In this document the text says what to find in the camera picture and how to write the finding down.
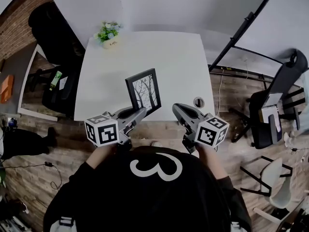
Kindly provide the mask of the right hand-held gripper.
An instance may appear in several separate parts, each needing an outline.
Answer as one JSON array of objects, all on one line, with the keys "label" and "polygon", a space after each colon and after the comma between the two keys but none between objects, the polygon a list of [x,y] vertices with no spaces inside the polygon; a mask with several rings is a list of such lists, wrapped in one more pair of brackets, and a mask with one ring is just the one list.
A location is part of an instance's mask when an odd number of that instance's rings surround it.
[{"label": "right hand-held gripper", "polygon": [[197,144],[216,148],[224,141],[229,123],[218,116],[206,114],[183,103],[175,103],[172,111],[178,122],[186,128],[183,145],[189,153],[193,153]]}]

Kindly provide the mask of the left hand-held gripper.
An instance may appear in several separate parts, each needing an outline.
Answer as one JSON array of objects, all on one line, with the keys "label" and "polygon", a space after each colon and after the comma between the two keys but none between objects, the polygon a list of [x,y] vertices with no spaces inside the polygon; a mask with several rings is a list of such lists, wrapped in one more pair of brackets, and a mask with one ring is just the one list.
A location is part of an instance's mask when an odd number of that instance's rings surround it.
[{"label": "left hand-held gripper", "polygon": [[87,139],[96,147],[116,144],[119,150],[130,150],[128,133],[135,128],[135,120],[147,114],[145,107],[135,110],[132,106],[110,115],[99,115],[84,121]]}]

